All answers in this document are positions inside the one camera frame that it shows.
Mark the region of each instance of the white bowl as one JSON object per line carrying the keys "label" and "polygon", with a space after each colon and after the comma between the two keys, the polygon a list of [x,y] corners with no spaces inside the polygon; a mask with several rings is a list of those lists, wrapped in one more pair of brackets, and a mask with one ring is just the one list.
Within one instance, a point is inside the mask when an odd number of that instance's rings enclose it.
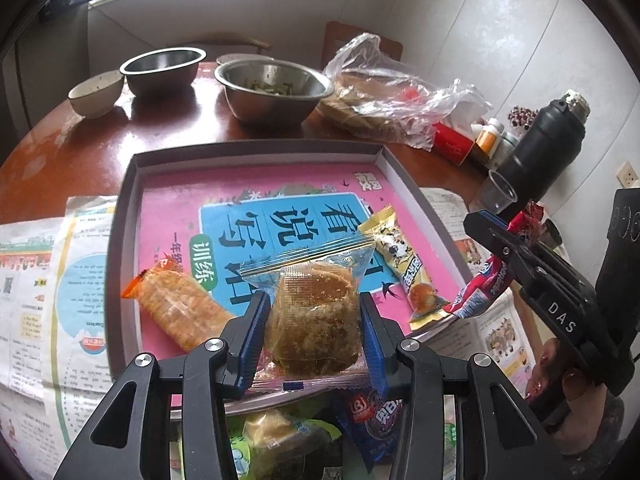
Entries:
{"label": "white bowl", "polygon": [[122,93],[123,85],[124,76],[120,70],[94,76],[69,92],[71,107],[87,119],[101,117],[111,111]]}
{"label": "white bowl", "polygon": [[223,54],[218,57],[216,63],[222,65],[230,61],[238,61],[239,59],[273,59],[273,57],[264,56],[263,54],[251,54],[250,52],[238,52],[236,54]]}

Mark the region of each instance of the bowl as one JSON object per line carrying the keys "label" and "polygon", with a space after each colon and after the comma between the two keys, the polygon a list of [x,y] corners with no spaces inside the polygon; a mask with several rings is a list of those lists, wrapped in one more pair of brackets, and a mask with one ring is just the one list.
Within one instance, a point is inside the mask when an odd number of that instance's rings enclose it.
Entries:
{"label": "bowl", "polygon": [[69,92],[76,114],[95,119],[111,111],[122,93],[124,76],[119,70],[99,74],[81,82]]}
{"label": "bowl", "polygon": [[[260,126],[295,126],[304,121],[320,99],[334,93],[329,78],[312,68],[288,61],[241,59],[220,65],[216,79],[225,87],[226,100],[241,122]],[[256,83],[290,95],[252,89]]]}
{"label": "bowl", "polygon": [[216,63],[219,65],[228,63],[230,61],[238,61],[239,59],[273,59],[271,56],[265,56],[264,54],[251,54],[245,52],[236,52],[232,54],[223,54],[218,56]]}
{"label": "bowl", "polygon": [[163,48],[129,59],[120,67],[136,97],[171,93],[193,83],[207,53],[199,48]]}

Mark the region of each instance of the screw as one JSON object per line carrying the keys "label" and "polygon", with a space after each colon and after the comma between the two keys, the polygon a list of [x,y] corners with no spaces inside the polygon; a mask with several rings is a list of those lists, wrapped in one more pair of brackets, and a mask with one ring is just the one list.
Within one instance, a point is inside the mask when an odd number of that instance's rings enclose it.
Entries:
{"label": "screw", "polygon": [[204,348],[209,350],[209,352],[217,352],[225,345],[222,339],[213,338],[209,339],[206,343],[204,343]]}
{"label": "screw", "polygon": [[487,354],[476,354],[474,355],[474,362],[478,366],[487,367],[491,364],[491,358]]}
{"label": "screw", "polygon": [[136,363],[136,366],[142,367],[142,366],[147,366],[153,360],[154,359],[149,354],[140,354],[139,356],[136,357],[135,363]]}
{"label": "screw", "polygon": [[415,339],[405,339],[400,343],[400,348],[405,352],[415,352],[418,348],[420,348],[420,343],[418,343]]}

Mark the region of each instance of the newspaper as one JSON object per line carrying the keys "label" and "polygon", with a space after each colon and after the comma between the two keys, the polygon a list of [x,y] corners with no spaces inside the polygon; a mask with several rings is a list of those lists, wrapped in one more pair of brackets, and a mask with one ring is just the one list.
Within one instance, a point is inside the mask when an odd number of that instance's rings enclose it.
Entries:
{"label": "newspaper", "polygon": [[462,225],[468,213],[465,202],[459,195],[446,189],[423,187],[421,191],[453,238],[471,273],[477,274],[490,253],[465,233]]}
{"label": "newspaper", "polygon": [[42,323],[42,385],[62,454],[111,387],[104,271],[116,197],[69,199],[56,237]]}
{"label": "newspaper", "polygon": [[62,218],[0,226],[0,432],[36,480],[52,478],[56,451],[42,402],[40,332]]}
{"label": "newspaper", "polygon": [[[466,258],[472,274],[477,274],[490,253],[466,235],[463,221],[467,209],[462,198],[439,188],[423,188],[422,193]],[[465,360],[476,352],[489,354],[524,395],[534,357],[511,289],[507,289],[482,316],[455,321],[429,339],[427,345],[439,354]]]}

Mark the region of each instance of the blue rectangle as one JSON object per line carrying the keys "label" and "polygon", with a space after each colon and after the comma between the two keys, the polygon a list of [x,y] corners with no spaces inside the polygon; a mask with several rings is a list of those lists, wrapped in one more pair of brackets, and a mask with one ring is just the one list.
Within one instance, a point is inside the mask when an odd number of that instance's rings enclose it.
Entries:
{"label": "blue rectangle", "polygon": [[[286,251],[315,247],[353,235],[369,217],[354,193],[282,196],[200,208],[200,228],[212,240],[218,284],[213,298],[233,314],[244,314],[254,288],[240,278],[240,265]],[[397,283],[377,253],[361,292]]]}

